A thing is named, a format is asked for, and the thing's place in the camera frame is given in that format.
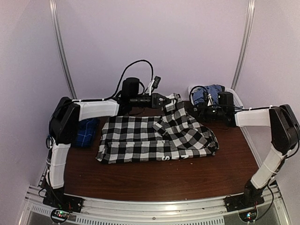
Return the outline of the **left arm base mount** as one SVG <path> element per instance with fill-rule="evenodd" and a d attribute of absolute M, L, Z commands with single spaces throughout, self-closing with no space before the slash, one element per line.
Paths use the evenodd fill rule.
<path fill-rule="evenodd" d="M 43 204 L 51 206 L 53 208 L 62 209 L 68 212 L 80 213 L 83 206 L 83 199 L 80 197 L 64 195 L 61 202 L 55 198 L 46 196 L 43 200 Z"/>

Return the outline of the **blue plaid shirt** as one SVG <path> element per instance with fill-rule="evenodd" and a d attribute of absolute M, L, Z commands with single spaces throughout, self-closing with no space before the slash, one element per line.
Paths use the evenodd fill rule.
<path fill-rule="evenodd" d="M 85 119 L 79 122 L 77 135 L 71 143 L 75 148 L 88 148 L 93 144 L 100 120 L 98 118 Z"/>

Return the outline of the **black white checked shirt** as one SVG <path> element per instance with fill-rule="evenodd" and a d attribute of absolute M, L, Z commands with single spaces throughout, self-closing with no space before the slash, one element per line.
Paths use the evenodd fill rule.
<path fill-rule="evenodd" d="M 179 94 L 168 99 L 160 116 L 110 117 L 96 160 L 115 164 L 214 156 L 219 143 L 213 131 L 186 112 Z"/>

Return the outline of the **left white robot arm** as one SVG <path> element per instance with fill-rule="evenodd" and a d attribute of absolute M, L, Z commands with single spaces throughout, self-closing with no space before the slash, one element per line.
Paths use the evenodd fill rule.
<path fill-rule="evenodd" d="M 49 151 L 45 180 L 47 185 L 54 189 L 48 197 L 51 203 L 57 208 L 63 208 L 68 202 L 67 197 L 57 189 L 64 187 L 66 159 L 78 134 L 80 121 L 122 115 L 133 107 L 158 109 L 166 106 L 171 103 L 171 99 L 154 92 L 159 82 L 160 77 L 156 76 L 149 83 L 146 93 L 139 93 L 139 79 L 130 77 L 108 98 L 60 99 L 50 118 L 49 137 L 46 140 Z"/>

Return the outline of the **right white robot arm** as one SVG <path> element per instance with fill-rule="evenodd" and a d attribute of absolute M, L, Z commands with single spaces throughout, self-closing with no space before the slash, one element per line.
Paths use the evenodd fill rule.
<path fill-rule="evenodd" d="M 250 187 L 259 190 L 276 175 L 285 160 L 300 149 L 300 124 L 289 104 L 245 109 L 234 104 L 232 92 L 223 91 L 214 97 L 203 92 L 202 97 L 192 95 L 198 117 L 204 120 L 223 120 L 230 127 L 246 131 L 268 131 L 269 138 L 262 146 L 265 158 L 258 171 L 250 179 Z"/>

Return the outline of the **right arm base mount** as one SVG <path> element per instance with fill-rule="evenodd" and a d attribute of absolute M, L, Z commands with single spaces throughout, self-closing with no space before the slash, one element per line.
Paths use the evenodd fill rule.
<path fill-rule="evenodd" d="M 224 203 L 227 212 L 232 212 L 232 211 L 239 211 L 239 210 L 244 210 L 247 208 L 253 208 L 259 204 L 263 204 L 264 198 L 263 197 L 258 197 L 254 201 L 246 202 L 244 195 L 228 195 L 224 198 Z"/>

